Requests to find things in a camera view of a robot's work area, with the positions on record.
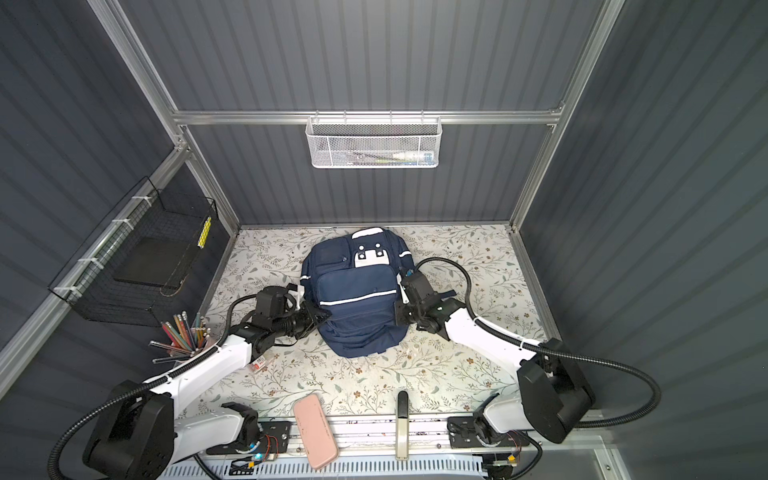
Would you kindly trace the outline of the navy blue student backpack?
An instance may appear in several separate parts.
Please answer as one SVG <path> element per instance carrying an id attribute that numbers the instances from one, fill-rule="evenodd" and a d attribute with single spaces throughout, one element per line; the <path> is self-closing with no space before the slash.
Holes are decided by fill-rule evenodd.
<path id="1" fill-rule="evenodd" d="M 423 279 L 405 240 L 372 227 L 321 241 L 302 263 L 304 300 L 329 313 L 318 326 L 326 344 L 345 358 L 380 354 L 408 332 L 404 311 L 456 295 L 430 287 L 407 292 Z"/>

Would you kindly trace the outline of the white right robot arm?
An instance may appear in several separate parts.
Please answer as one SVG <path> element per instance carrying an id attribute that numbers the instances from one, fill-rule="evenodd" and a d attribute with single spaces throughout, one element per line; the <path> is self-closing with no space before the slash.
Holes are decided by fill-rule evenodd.
<path id="1" fill-rule="evenodd" d="M 420 267 L 442 262 L 459 270 L 466 289 L 462 300 L 454 291 L 434 290 Z M 655 410 L 662 399 L 658 382 L 642 370 L 612 360 L 578 355 L 560 340 L 537 342 L 508 331 L 475 314 L 471 305 L 472 280 L 457 262 L 429 257 L 400 270 L 404 298 L 396 303 L 396 322 L 413 324 L 420 331 L 463 345 L 517 378 L 520 399 L 505 400 L 494 394 L 476 413 L 477 435 L 532 429 L 546 440 L 560 444 L 574 429 L 603 429 L 637 421 Z M 650 398 L 633 411 L 609 418 L 587 420 L 596 402 L 582 363 L 631 375 L 650 389 Z"/>

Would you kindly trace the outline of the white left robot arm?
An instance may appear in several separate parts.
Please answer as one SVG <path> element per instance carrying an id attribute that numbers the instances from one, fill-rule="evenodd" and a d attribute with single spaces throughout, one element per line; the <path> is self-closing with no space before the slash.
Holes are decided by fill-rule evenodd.
<path id="1" fill-rule="evenodd" d="M 257 305 L 238 324 L 227 322 L 219 340 L 193 358 L 143 383 L 126 381 L 109 399 L 75 422 L 54 444 L 47 474 L 63 478 L 66 444 L 88 422 L 96 423 L 83 451 L 86 466 L 108 479 L 156 479 L 172 463 L 212 446 L 257 440 L 255 410 L 232 403 L 187 420 L 180 414 L 203 392 L 253 363 L 276 338 L 301 339 L 330 312 L 293 296 L 296 285 L 270 286 L 254 294 Z"/>

